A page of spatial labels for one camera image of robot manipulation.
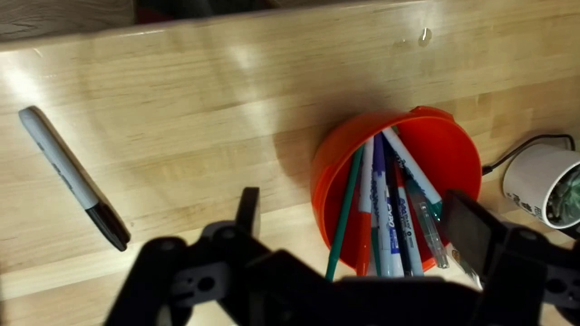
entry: wooden table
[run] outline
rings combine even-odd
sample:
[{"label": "wooden table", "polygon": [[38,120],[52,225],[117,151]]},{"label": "wooden table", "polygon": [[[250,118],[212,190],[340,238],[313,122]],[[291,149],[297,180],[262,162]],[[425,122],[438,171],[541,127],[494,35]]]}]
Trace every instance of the wooden table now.
[{"label": "wooden table", "polygon": [[[308,178],[331,127],[436,105],[482,162],[534,133],[580,136],[578,27],[576,0],[360,2],[1,46],[1,321],[101,323],[146,239],[193,241],[246,185],[261,187],[261,241],[322,270]],[[16,111],[32,104],[126,223],[128,252],[29,140]],[[480,203],[569,245],[502,200],[498,180]],[[195,321],[228,325],[215,310]]]}]

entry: white pen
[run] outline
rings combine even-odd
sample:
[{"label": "white pen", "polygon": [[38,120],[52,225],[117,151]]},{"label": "white pen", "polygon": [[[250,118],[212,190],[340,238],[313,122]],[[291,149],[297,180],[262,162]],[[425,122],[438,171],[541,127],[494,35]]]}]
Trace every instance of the white pen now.
[{"label": "white pen", "polygon": [[384,129],[382,134],[386,142],[393,147],[393,151],[396,152],[398,160],[404,163],[407,172],[413,176],[415,183],[420,187],[422,194],[429,201],[435,219],[438,221],[442,214],[442,200],[438,192],[435,190],[431,181],[424,176],[424,172],[420,171],[420,167],[416,165],[409,151],[404,147],[400,138],[393,133],[393,129]]},{"label": "white pen", "polygon": [[56,140],[41,111],[36,107],[27,107],[19,111],[18,116],[25,131],[36,142],[43,156],[50,162],[58,176],[70,189],[97,230],[108,239],[112,247],[123,252],[130,238],[128,232],[119,223],[110,207],[99,201],[88,181],[65,152],[63,145]]}]

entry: pen holder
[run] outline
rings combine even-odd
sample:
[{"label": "pen holder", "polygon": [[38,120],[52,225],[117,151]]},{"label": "pen holder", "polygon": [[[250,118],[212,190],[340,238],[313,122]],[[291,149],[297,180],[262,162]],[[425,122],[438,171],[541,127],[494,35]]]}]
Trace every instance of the pen holder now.
[{"label": "pen holder", "polygon": [[[476,149],[453,116],[416,107],[407,114],[367,113],[358,114],[331,131],[313,158],[311,207],[319,232],[331,247],[338,210],[344,196],[348,162],[351,154],[382,129],[396,127],[398,138],[429,178],[438,194],[456,189],[476,200],[482,174]],[[422,238],[416,238],[424,270],[435,267]],[[364,276],[369,265],[369,219],[351,216],[340,250],[340,261]]]}]

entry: small hole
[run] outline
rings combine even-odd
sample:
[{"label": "small hole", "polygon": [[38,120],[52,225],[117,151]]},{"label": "small hole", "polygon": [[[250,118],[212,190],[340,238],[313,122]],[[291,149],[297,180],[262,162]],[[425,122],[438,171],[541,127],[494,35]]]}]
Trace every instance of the small hole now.
[{"label": "small hole", "polygon": [[233,238],[235,238],[235,232],[224,230],[224,232],[221,232],[221,238],[222,238],[222,239],[233,239]]},{"label": "small hole", "polygon": [[210,292],[215,286],[215,281],[212,277],[203,277],[197,283],[199,292]]},{"label": "small hole", "polygon": [[551,294],[561,294],[565,292],[565,285],[560,279],[551,279],[545,283],[547,292]]},{"label": "small hole", "polygon": [[527,241],[536,241],[538,236],[534,232],[529,232],[529,230],[520,230],[520,236]]}]

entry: marker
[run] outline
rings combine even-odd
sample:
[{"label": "marker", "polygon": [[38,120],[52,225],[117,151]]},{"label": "marker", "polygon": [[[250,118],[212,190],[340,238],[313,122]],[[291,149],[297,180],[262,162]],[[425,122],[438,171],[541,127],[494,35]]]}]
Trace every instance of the marker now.
[{"label": "marker", "polygon": [[380,270],[380,254],[378,254],[378,221],[377,214],[373,214],[373,138],[364,142],[364,152],[362,152],[362,171],[360,171],[360,200],[358,200],[358,212],[360,218],[369,218],[371,221],[371,234],[369,234],[369,245],[371,245],[371,272],[375,276],[382,276]]},{"label": "marker", "polygon": [[402,245],[406,247],[409,265],[411,265],[411,276],[422,276],[422,261],[418,254],[416,236],[411,221],[411,210],[409,203],[406,200],[404,181],[400,176],[400,167],[395,163],[393,167],[395,174],[395,185],[396,185],[396,200],[398,200],[398,221],[402,227]]},{"label": "marker", "polygon": [[424,176],[424,172],[420,171],[420,167],[416,165],[416,162],[413,160],[409,151],[404,147],[400,138],[393,133],[393,129],[384,129],[382,134],[387,140],[387,143],[393,147],[393,151],[396,152],[398,160],[404,163],[407,172],[413,176],[418,189],[424,192],[425,200],[429,201],[429,210],[431,210],[433,218],[436,221],[440,221],[442,200],[440,200],[438,192],[435,190],[431,181]]},{"label": "marker", "polygon": [[389,205],[389,192],[386,187],[384,142],[380,136],[375,136],[373,142],[375,142],[373,180],[375,180],[375,203],[377,203],[377,216],[378,216],[378,247],[380,247],[378,252],[380,252],[380,259],[387,261],[387,276],[398,277],[398,276],[404,276],[404,270],[402,270],[402,261],[398,252],[395,219]]},{"label": "marker", "polygon": [[442,247],[442,241],[438,238],[438,230],[435,225],[435,219],[429,214],[427,209],[427,201],[424,200],[424,194],[420,192],[416,181],[413,178],[406,180],[407,183],[407,194],[413,205],[413,210],[416,214],[416,221],[420,225],[422,236],[427,243],[427,248],[431,250],[433,258],[435,258],[435,265],[438,268],[447,268],[447,256],[445,256],[445,248]]},{"label": "marker", "polygon": [[360,160],[362,160],[362,147],[357,149],[357,152],[353,154],[351,163],[349,163],[348,183],[346,183],[346,190],[344,190],[344,198],[342,198],[340,216],[338,216],[338,223],[337,223],[335,234],[333,234],[329,258],[328,258],[328,265],[326,265],[326,279],[328,281],[333,279],[333,274],[338,265],[338,258],[340,258],[340,250],[342,250],[342,243],[344,243],[344,234],[346,234],[346,225],[348,225],[348,214],[349,214],[351,200],[355,196],[355,187],[357,187],[357,180],[358,180],[358,172],[360,172]]},{"label": "marker", "polygon": [[112,247],[123,252],[130,239],[128,232],[106,207],[106,203],[97,200],[96,192],[90,189],[83,174],[74,167],[63,145],[52,134],[54,129],[50,131],[48,122],[41,118],[41,111],[36,107],[27,107],[19,111],[18,116],[25,131],[32,136],[58,176],[67,183],[67,187],[83,207],[87,216],[92,219],[92,223],[97,227],[97,230],[108,239]]},{"label": "marker", "polygon": [[373,138],[364,142],[362,171],[360,171],[360,200],[358,212],[371,214],[371,185],[373,185]]}]

